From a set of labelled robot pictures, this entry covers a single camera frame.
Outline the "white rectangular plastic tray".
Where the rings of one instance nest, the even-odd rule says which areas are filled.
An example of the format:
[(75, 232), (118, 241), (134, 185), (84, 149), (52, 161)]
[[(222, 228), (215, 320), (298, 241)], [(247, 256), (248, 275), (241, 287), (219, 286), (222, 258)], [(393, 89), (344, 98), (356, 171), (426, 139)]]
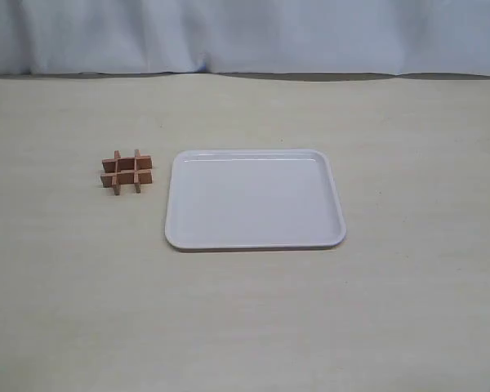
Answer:
[(164, 234), (182, 251), (328, 249), (346, 224), (315, 149), (187, 150), (171, 166)]

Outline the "white backdrop curtain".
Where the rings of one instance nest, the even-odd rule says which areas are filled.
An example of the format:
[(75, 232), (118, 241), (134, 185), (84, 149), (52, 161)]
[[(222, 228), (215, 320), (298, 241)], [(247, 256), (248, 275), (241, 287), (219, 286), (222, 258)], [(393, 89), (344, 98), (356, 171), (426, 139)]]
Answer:
[(0, 1), (0, 74), (478, 74), (490, 1)]

